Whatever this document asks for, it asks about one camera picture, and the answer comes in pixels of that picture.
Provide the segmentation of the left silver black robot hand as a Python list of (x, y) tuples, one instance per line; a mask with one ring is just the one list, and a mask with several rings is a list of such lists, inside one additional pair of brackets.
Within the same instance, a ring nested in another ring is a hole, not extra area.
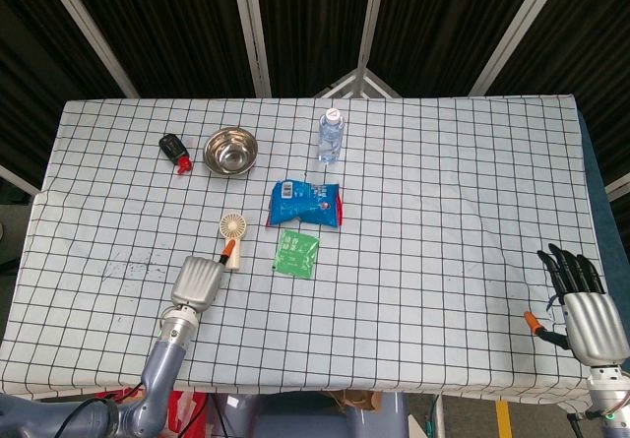
[(192, 308), (198, 314), (208, 310), (221, 286), (221, 278), (235, 247), (229, 240), (219, 259), (188, 256), (171, 291), (176, 307)]

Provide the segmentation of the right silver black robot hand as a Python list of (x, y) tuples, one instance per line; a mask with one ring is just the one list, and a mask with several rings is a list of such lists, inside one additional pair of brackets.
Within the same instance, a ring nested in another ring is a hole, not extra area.
[(588, 367), (622, 364), (629, 358), (629, 342), (619, 311), (604, 290), (595, 265), (584, 255), (574, 255), (552, 243), (548, 248), (548, 252), (539, 250), (536, 254), (549, 273), (566, 333), (547, 330), (533, 313), (526, 312), (524, 318), (532, 334), (570, 350)]

